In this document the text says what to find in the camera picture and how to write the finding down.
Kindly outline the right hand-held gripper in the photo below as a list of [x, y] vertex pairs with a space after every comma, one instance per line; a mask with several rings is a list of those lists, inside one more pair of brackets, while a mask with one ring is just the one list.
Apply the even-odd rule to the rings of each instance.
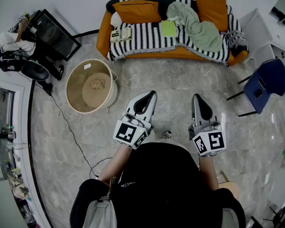
[[218, 117], [217, 108], [209, 99], [199, 94], [193, 96], [192, 118], [196, 126], [191, 125], [188, 131], [200, 156], [215, 156], [227, 148], [226, 131]]

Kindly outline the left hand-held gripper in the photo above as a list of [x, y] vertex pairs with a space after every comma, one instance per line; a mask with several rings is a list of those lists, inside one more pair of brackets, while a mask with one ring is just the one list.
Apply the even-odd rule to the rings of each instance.
[[113, 139], [130, 149], [137, 149], [146, 143], [153, 129], [152, 116], [156, 103], [157, 93], [154, 90], [140, 93], [132, 98], [121, 120], [116, 123]]

